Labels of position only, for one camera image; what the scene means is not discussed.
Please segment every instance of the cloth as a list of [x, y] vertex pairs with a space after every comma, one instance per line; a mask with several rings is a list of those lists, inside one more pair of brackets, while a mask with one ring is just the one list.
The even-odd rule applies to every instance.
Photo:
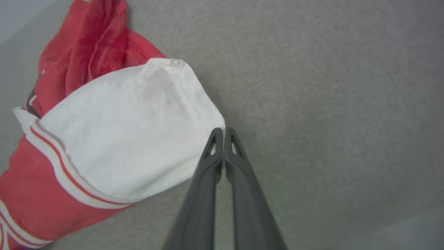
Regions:
[[190, 178], [223, 126], [185, 62], [130, 67], [163, 55], [125, 26], [123, 0], [75, 0], [42, 53], [14, 110], [25, 136], [0, 177], [0, 250], [42, 247]]
[[190, 178], [212, 129], [225, 127], [191, 67], [165, 58], [101, 76], [41, 119], [14, 113], [25, 136], [0, 177], [11, 249], [44, 246]]

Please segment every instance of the red fabric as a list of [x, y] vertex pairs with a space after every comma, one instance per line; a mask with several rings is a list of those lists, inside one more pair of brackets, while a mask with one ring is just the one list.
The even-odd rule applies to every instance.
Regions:
[[39, 61], [32, 105], [40, 116], [91, 80], [163, 55], [126, 28], [124, 0], [75, 0]]
[[[75, 0], [60, 30], [40, 57], [40, 77], [34, 87], [36, 98], [32, 106], [43, 116], [89, 81], [118, 69], [144, 64], [151, 57], [163, 55], [126, 28], [124, 0]], [[25, 136], [10, 158], [9, 169], [0, 177], [0, 200], [22, 230], [48, 241], [123, 210], [98, 209], [74, 199], [60, 186], [51, 162]], [[10, 249], [23, 249], [16, 239], [26, 240], [11, 229], [4, 213], [0, 211], [3, 219], [0, 232], [8, 234]], [[5, 243], [1, 238], [0, 246]]]

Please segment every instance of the white fabric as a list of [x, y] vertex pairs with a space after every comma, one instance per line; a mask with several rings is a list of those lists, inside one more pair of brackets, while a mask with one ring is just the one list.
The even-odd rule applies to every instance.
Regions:
[[134, 200], [190, 178], [212, 129], [225, 127], [191, 67], [163, 58], [91, 81], [37, 124], [86, 183]]

